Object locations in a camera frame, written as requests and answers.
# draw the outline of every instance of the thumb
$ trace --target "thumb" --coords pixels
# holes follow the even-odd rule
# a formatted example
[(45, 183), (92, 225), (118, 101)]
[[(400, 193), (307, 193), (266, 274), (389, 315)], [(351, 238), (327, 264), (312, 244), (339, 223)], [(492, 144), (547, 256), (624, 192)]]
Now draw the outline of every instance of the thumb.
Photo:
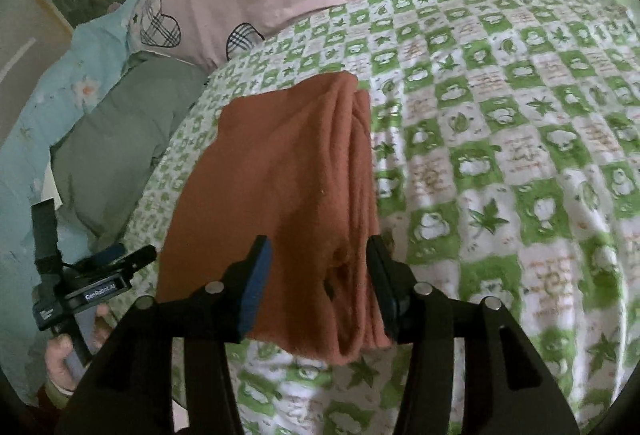
[(73, 349), (71, 338), (63, 334), (57, 338), (49, 339), (44, 355), (47, 373), (49, 373), (51, 381), (54, 385), (70, 391), (76, 389), (76, 382), (69, 372), (65, 357), (71, 354)]

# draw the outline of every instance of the cloth fold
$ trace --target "cloth fold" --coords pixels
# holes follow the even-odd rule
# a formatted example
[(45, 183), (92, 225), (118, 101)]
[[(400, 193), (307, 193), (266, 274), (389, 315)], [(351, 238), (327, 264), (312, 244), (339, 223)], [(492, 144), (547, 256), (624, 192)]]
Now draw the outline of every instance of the cloth fold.
[(369, 94), (357, 86), (321, 74), (225, 107), (175, 209), (159, 301), (222, 277), (267, 235), (273, 264), (250, 337), (333, 364), (389, 345), (366, 266), (378, 219)]

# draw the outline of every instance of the light blue fabric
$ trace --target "light blue fabric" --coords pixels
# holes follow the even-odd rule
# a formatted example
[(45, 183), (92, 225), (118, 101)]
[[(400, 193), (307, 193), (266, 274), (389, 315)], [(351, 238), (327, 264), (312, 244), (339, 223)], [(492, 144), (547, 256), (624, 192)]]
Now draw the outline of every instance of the light blue fabric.
[[(27, 384), (33, 382), (34, 369), (42, 365), (44, 371), (40, 349), (34, 349), (34, 344), (44, 347), (44, 337), (31, 316), (31, 289), (39, 282), (31, 205), (40, 201), (50, 146), (120, 79), (130, 54), (128, 23), (137, 1), (127, 0), (112, 14), (76, 28), (70, 50), (40, 78), (0, 149), (0, 363), (25, 400), (32, 399), (37, 385)], [(61, 224), (58, 235), (65, 261), (87, 253), (82, 231)]]

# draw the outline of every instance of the orange garment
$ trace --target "orange garment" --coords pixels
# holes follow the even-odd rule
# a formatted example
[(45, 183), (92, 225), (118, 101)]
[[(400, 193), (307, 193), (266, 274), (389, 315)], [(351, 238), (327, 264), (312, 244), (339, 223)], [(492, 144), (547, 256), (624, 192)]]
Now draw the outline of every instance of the orange garment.
[(159, 301), (219, 279), (267, 235), (273, 262), (251, 338), (333, 364), (390, 344), (367, 274), (378, 219), (369, 94), (357, 85), (321, 74), (223, 110), (175, 209)]

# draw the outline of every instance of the gray-green cloth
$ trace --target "gray-green cloth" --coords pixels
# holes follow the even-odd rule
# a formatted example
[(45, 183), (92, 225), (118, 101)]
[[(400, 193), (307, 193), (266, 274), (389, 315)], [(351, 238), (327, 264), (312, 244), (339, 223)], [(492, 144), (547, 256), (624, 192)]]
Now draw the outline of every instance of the gray-green cloth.
[(97, 252), (118, 240), (169, 139), (205, 88), (197, 66), (146, 54), (51, 148), (62, 219)]

